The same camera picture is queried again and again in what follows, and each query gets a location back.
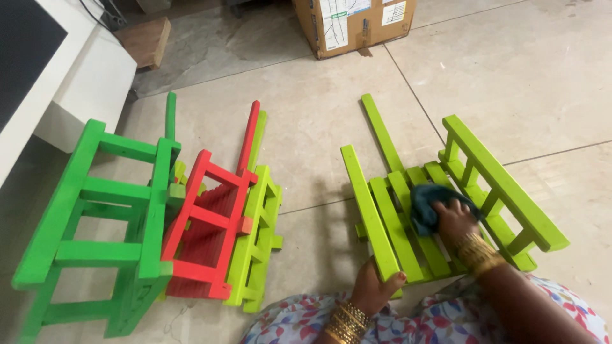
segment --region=dark blue cloth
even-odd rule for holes
[[[474,202],[455,190],[439,184],[417,185],[410,190],[410,221],[419,235],[432,235],[438,231],[438,213],[431,207],[435,201],[448,206],[449,201],[456,198],[462,204],[467,204],[472,215],[480,221],[482,213]]]

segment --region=cardboard box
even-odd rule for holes
[[[408,35],[416,0],[293,0],[317,59]]]

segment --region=woman's hand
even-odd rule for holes
[[[374,256],[365,263],[357,273],[351,303],[368,318],[380,312],[387,305],[391,296],[406,282],[406,274],[397,272],[386,282],[381,282],[376,273]]]
[[[438,213],[438,233],[447,250],[454,250],[455,243],[467,234],[480,233],[469,207],[458,199],[453,198],[448,208],[440,202],[434,202],[431,207]]]

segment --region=floral fabric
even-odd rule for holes
[[[526,274],[572,318],[596,343],[610,344],[603,319],[566,287]],[[414,316],[399,316],[387,306],[375,315],[361,344],[510,343],[493,309],[480,299],[479,287],[463,277],[440,292],[428,296]],[[240,344],[309,344],[329,321],[337,304],[349,293],[296,295],[278,301],[247,328]]]

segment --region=gold bangle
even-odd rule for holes
[[[478,278],[498,265],[506,264],[505,259],[478,234],[467,234],[455,246],[457,257],[470,270],[474,278]]]
[[[325,332],[340,344],[359,344],[369,322],[357,307],[344,302],[333,312]]]

